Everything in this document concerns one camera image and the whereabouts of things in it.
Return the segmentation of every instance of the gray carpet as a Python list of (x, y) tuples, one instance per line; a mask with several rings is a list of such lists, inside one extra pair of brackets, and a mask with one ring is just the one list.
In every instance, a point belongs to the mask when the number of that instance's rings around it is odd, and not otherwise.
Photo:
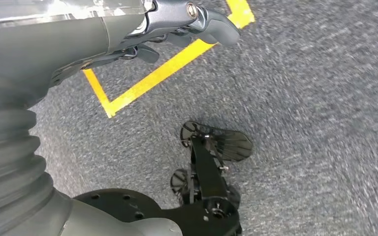
[[(228, 12), (223, 0), (202, 2)], [(39, 154), (71, 195), (134, 189), (164, 208), (189, 162), (188, 119), (241, 130), (254, 155), (230, 166), (246, 236), (378, 236), (378, 0), (250, 0), (256, 23), (108, 119), (82, 74), (51, 89), (38, 113)], [(161, 60), (95, 70), (113, 99)]]

